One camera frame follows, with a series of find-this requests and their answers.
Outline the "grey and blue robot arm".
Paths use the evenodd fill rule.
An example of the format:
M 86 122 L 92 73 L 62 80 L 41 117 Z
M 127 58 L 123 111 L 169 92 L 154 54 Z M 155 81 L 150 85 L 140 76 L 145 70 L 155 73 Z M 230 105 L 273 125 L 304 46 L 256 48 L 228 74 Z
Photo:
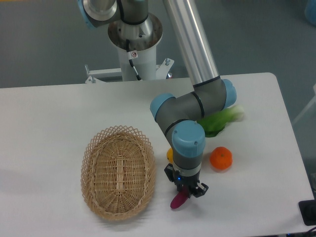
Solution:
M 163 29 L 149 12 L 148 1 L 80 0 L 78 6 L 87 26 L 108 26 L 124 81 L 158 79 L 156 47 Z M 193 90 L 180 97 L 158 95 L 150 110 L 173 149 L 173 163 L 164 170 L 169 181 L 177 191 L 200 197 L 208 186 L 199 180 L 205 132 L 198 121 L 233 105 L 237 93 L 229 80 L 220 77 L 195 2 L 166 0 L 164 6 Z

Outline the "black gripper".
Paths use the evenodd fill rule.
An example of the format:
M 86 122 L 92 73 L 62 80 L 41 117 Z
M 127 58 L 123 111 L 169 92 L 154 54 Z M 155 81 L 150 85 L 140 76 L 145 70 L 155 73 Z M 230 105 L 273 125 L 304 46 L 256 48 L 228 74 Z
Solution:
M 199 172 L 193 176 L 182 176 L 178 170 L 173 168 L 173 164 L 169 163 L 164 169 L 169 181 L 174 183 L 176 190 L 180 192 L 186 188 L 189 192 L 188 197 L 194 196 L 199 198 L 208 191 L 209 187 L 204 183 L 199 183 Z

